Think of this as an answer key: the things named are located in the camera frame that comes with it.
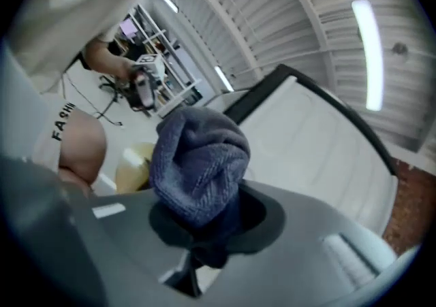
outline white wall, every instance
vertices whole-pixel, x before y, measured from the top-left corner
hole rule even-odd
[[[176,50],[176,55],[182,62],[182,64],[188,69],[188,71],[194,76],[194,78],[201,80],[199,84],[196,85],[196,88],[201,93],[203,98],[196,103],[196,106],[203,106],[206,102],[211,100],[215,95],[215,91],[212,86],[209,84],[209,81],[206,79],[206,76],[198,69],[198,66],[192,60],[191,56],[184,48],[179,48]],[[178,63],[174,60],[172,56],[169,57],[169,62],[173,66],[176,73],[182,79],[184,83],[189,81],[189,78],[185,75],[185,72],[181,69]]]
[[[210,50],[203,47],[204,43],[201,41],[200,36],[192,30],[183,15],[175,14],[163,1],[156,0],[153,6],[152,17],[155,22],[161,29],[170,30],[175,34],[197,68],[204,74],[214,92],[221,94],[221,91],[225,90],[225,86],[215,72],[214,67],[217,62]]]

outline person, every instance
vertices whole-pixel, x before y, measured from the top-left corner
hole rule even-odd
[[[11,107],[32,100],[40,107],[36,101],[45,101],[46,111],[38,110],[39,117],[27,113],[32,110],[20,112],[20,121],[28,124],[20,131],[32,145],[24,157],[77,184],[87,195],[104,162],[106,136],[97,119],[58,95],[59,83],[81,51],[91,69],[121,80],[129,78],[133,61],[111,54],[108,43],[137,1],[25,0],[6,37],[7,46],[39,93],[24,100],[18,93],[11,95],[16,100]]]

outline metal rack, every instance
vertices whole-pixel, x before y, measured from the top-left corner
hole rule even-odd
[[[170,95],[170,100],[162,105],[160,102],[160,108],[157,109],[156,112],[149,112],[151,116],[160,116],[164,117],[168,113],[170,113],[173,109],[175,109],[176,106],[180,105],[183,100],[185,99],[186,94],[188,94],[191,89],[195,86],[197,86],[199,83],[201,83],[201,79],[195,78],[195,76],[185,67],[185,65],[182,63],[182,61],[179,59],[179,57],[176,54],[175,49],[172,47],[171,42],[168,40],[168,38],[165,36],[166,30],[161,30],[153,18],[151,18],[150,14],[140,5],[138,4],[136,11],[143,17],[145,21],[148,22],[148,24],[151,26],[154,34],[148,35],[145,30],[142,28],[141,24],[138,22],[134,15],[134,10],[132,10],[129,13],[129,17],[131,18],[132,22],[138,29],[138,31],[144,36],[144,46],[150,46],[155,54],[161,54],[163,63],[168,70],[169,74],[168,77],[174,78],[177,82],[177,84],[180,86],[181,91],[176,91],[174,89],[171,89],[165,81],[162,81],[162,86],[165,88],[165,90]],[[162,52],[156,47],[155,43],[153,42],[154,39],[158,39],[166,48],[166,50],[172,55],[174,60],[177,62],[177,64],[180,66],[186,77],[189,79],[191,84],[187,86],[180,78],[180,76],[177,74],[177,72],[174,70],[173,66],[168,62],[168,60],[165,58],[165,56],[162,54]]]

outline hand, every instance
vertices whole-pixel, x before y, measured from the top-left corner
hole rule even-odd
[[[116,60],[116,66],[114,68],[114,76],[123,84],[129,82],[135,77],[135,73],[132,71],[132,67],[135,64],[136,63],[130,59],[118,56],[118,59]]]

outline blue towel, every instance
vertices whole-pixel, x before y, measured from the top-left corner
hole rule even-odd
[[[171,113],[157,132],[151,186],[190,228],[207,226],[222,242],[240,226],[238,184],[250,158],[246,137],[227,116],[192,107]]]

